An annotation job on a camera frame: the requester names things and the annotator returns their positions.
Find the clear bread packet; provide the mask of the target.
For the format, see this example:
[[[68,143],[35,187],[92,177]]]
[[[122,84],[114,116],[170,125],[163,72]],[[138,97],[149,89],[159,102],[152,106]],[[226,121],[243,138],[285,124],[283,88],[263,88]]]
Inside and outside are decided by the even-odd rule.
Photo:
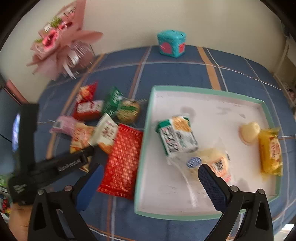
[[[211,148],[176,154],[169,163],[176,166],[184,177],[194,208],[206,205],[207,195],[198,177],[202,164],[207,164],[218,177],[231,183],[230,157],[220,138]]]

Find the yellow cake packet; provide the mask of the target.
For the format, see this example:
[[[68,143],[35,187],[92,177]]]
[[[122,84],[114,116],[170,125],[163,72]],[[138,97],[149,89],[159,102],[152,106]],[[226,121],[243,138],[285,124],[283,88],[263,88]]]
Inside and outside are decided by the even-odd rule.
[[[261,172],[269,175],[282,176],[282,151],[278,134],[280,128],[260,130],[258,135]]]

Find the teal rimmed white tray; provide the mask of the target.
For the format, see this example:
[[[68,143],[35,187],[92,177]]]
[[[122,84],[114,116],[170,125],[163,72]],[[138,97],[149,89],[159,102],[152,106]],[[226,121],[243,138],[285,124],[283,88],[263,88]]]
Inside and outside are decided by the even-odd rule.
[[[269,201],[280,194],[281,178],[260,172],[258,144],[246,145],[239,127],[255,121],[262,129],[274,126],[266,104],[259,99],[231,92],[186,87],[154,86],[147,108],[137,173],[134,211],[138,215],[165,220],[207,220],[221,216],[204,189],[199,203],[191,204],[190,193],[180,171],[167,163],[155,128],[158,121],[187,113],[201,149],[221,142],[230,157],[232,185],[242,191],[263,189]]]

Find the red milk candy packet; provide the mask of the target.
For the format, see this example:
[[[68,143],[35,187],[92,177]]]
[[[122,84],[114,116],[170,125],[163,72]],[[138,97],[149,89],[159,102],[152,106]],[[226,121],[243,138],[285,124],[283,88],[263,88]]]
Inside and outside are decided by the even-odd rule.
[[[94,100],[79,103],[73,117],[78,121],[92,121],[101,116],[104,101]]]

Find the green snack box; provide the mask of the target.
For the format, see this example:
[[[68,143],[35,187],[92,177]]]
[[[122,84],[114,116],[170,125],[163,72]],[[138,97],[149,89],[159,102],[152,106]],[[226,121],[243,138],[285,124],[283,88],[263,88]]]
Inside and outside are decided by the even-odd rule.
[[[116,116],[117,111],[119,110],[119,106],[121,104],[122,99],[123,94],[119,91],[119,89],[116,86],[113,86],[104,100],[103,109],[101,113],[106,113],[111,118],[114,118]]]

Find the white rice cracker packet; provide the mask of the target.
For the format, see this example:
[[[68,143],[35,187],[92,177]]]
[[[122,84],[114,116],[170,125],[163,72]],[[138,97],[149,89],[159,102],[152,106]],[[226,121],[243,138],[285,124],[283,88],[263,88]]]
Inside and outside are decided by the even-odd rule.
[[[97,123],[94,133],[88,142],[89,145],[93,147],[99,146],[105,153],[110,154],[118,128],[119,126],[113,119],[105,113]]]

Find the blue plaid tablecloth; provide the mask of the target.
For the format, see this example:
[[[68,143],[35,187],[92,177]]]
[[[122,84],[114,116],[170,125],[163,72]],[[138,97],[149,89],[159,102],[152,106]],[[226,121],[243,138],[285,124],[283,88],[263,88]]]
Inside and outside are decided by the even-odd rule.
[[[211,88],[213,70],[222,90],[264,101],[276,126],[281,127],[283,177],[280,196],[271,205],[274,232],[295,216],[295,119],[279,84],[262,65],[218,50],[187,46],[175,59],[163,56],[157,46],[101,55],[93,69],[76,79],[61,76],[51,81],[39,98],[39,121],[35,155],[43,160],[48,151],[69,149],[70,138],[50,134],[49,120],[71,115],[79,87],[97,83],[96,99],[103,99],[116,86],[126,97],[148,98],[155,85]],[[96,193],[82,213],[97,240],[203,240],[216,224],[214,219],[168,221],[134,213],[131,200]]]

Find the red patterned packet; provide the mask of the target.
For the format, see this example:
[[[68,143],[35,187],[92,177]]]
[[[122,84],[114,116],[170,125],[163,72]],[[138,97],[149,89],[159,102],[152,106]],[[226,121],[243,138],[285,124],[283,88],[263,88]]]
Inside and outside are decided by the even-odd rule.
[[[143,132],[120,124],[97,192],[133,200]]]

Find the orange chips snack packet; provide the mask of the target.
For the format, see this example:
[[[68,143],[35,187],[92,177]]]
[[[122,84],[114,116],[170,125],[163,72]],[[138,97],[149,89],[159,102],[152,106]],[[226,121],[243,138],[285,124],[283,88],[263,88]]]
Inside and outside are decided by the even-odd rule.
[[[95,127],[87,126],[84,123],[77,123],[74,128],[70,144],[70,153],[77,152],[89,146],[88,142],[93,135]]]

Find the red peanut snack packet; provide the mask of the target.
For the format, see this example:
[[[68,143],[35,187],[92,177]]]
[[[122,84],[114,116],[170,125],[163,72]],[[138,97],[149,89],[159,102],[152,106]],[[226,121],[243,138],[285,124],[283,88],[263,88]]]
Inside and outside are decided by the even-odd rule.
[[[97,88],[97,82],[80,87],[76,96],[77,103],[89,102],[94,98],[94,94]]]

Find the pink flower bouquet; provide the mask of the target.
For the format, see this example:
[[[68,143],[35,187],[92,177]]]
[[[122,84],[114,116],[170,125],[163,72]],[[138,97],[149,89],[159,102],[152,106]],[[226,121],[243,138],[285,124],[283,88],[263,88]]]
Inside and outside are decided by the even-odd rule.
[[[73,1],[64,6],[41,30],[40,37],[32,43],[33,74],[41,74],[56,80],[61,73],[74,78],[73,70],[67,64],[71,45],[75,42],[92,44],[100,40],[102,32],[83,30],[86,1]]]

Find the pink snack packet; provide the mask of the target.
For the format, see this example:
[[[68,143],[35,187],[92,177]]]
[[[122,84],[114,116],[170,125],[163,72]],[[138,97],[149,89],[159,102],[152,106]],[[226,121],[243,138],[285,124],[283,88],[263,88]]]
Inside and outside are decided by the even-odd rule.
[[[79,123],[79,121],[72,116],[61,115],[56,119],[55,123],[53,123],[49,132],[62,133],[68,136],[73,136],[74,129],[77,123]]]

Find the glass vase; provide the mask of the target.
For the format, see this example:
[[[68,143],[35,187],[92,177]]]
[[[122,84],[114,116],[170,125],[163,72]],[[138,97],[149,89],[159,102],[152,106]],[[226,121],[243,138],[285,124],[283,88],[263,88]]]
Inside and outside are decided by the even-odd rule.
[[[92,46],[84,42],[75,42],[67,56],[70,70],[78,71],[87,68],[95,59]]]

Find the round green pastry packet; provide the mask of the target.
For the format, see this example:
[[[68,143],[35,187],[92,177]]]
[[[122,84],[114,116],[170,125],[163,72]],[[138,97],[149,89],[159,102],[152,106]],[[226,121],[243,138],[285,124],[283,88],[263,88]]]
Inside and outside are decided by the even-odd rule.
[[[121,123],[130,124],[136,121],[139,112],[140,104],[137,101],[123,100],[116,116]]]

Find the green white biscuit packet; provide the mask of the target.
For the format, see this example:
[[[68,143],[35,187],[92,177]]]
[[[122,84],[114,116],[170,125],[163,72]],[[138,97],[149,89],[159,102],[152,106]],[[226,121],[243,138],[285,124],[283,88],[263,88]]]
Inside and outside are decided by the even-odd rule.
[[[199,149],[188,115],[175,115],[161,120],[157,123],[155,131],[159,134],[169,158]]]

